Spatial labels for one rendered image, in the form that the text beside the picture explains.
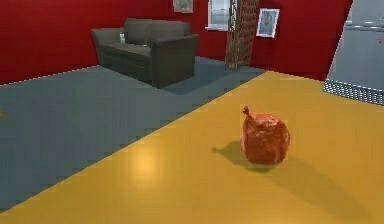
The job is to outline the grey framed wall picture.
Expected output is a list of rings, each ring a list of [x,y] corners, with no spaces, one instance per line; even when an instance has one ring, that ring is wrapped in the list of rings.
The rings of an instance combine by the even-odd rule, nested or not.
[[[192,13],[194,0],[173,0],[173,10],[179,13]]]

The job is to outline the white framed portrait picture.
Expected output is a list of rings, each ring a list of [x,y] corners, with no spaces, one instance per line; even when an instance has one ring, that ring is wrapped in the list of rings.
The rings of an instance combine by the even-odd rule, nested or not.
[[[276,34],[279,13],[279,9],[261,8],[256,35],[259,37],[274,38]]]

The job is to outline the dark grey sofa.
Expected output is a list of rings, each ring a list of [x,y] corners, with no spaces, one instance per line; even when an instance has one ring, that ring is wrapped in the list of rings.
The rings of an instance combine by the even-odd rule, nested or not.
[[[107,69],[156,88],[194,76],[200,37],[188,22],[127,18],[123,27],[92,29],[91,36],[98,63]]]

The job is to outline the white framed window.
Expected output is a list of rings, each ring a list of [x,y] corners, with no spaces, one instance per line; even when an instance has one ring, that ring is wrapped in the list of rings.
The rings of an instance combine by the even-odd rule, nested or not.
[[[208,0],[207,30],[227,31],[230,0]]]

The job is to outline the silver grey fridge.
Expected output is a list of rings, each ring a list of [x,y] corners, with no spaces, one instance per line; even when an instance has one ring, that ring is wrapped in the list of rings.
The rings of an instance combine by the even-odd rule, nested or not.
[[[384,0],[353,0],[323,91],[384,106]]]

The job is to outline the brown patterned curtain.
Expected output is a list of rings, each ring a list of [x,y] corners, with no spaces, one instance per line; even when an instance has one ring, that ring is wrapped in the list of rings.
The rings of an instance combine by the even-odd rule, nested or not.
[[[250,64],[259,0],[230,0],[225,68]]]

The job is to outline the orange tied garbage bag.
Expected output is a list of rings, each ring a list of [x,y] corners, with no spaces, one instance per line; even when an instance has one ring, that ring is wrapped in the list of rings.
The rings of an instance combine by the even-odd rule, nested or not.
[[[273,166],[281,163],[288,152],[290,133],[285,123],[269,113],[251,112],[246,115],[241,137],[241,150],[248,161]]]

